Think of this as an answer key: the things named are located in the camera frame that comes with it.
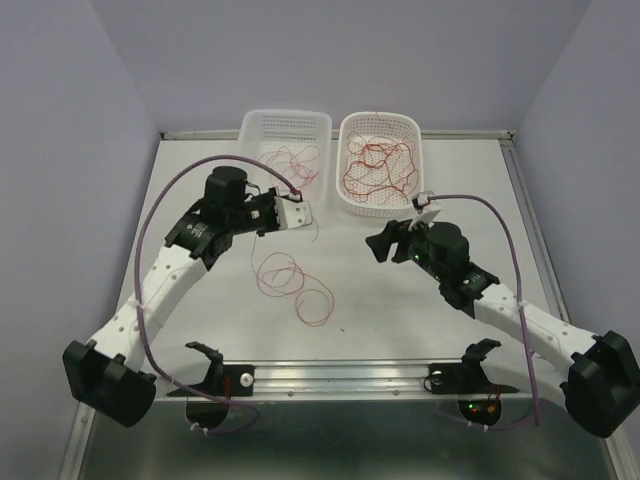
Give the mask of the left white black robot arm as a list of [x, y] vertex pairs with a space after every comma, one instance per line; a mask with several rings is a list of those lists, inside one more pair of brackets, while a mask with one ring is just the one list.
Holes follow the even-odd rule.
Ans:
[[164, 239], [146, 275], [134, 275], [127, 302], [87, 341], [72, 341], [62, 354], [71, 394], [124, 427], [132, 427], [155, 400], [174, 391], [212, 400], [223, 412], [234, 405], [236, 375], [223, 354], [198, 341], [186, 348], [204, 359], [163, 369], [151, 345], [172, 312], [242, 234], [284, 231], [308, 225], [309, 209], [299, 191], [261, 191], [245, 170], [224, 164], [207, 177], [203, 196]]

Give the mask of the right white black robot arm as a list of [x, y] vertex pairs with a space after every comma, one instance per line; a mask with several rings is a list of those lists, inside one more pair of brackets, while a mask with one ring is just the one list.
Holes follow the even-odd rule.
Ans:
[[537, 394], [565, 408], [586, 432], [610, 437], [639, 406], [639, 365], [630, 343], [614, 331], [597, 335], [517, 298], [473, 263], [469, 242], [449, 222], [389, 221], [365, 240], [377, 262], [411, 261], [439, 285], [444, 300], [470, 318], [520, 341], [536, 354], [518, 374], [499, 364], [498, 347], [460, 366], [472, 390], [502, 384]]

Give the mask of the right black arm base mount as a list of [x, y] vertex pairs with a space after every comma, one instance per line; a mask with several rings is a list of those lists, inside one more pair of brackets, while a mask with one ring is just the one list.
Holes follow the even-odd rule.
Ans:
[[512, 386], [490, 382], [481, 368], [488, 354], [500, 346], [499, 341], [483, 339], [469, 345], [457, 362], [430, 363], [423, 388], [435, 395], [489, 394], [498, 387], [505, 393], [517, 393]]

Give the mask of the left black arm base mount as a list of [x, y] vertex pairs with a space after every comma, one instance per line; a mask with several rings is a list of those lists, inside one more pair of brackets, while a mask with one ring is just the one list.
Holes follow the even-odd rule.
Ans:
[[255, 366], [247, 363], [227, 363], [223, 354], [204, 343], [191, 341], [185, 348], [199, 354], [200, 365], [186, 367], [179, 373], [179, 380], [186, 380], [191, 374], [194, 381], [189, 386], [214, 396], [251, 397], [255, 381]]

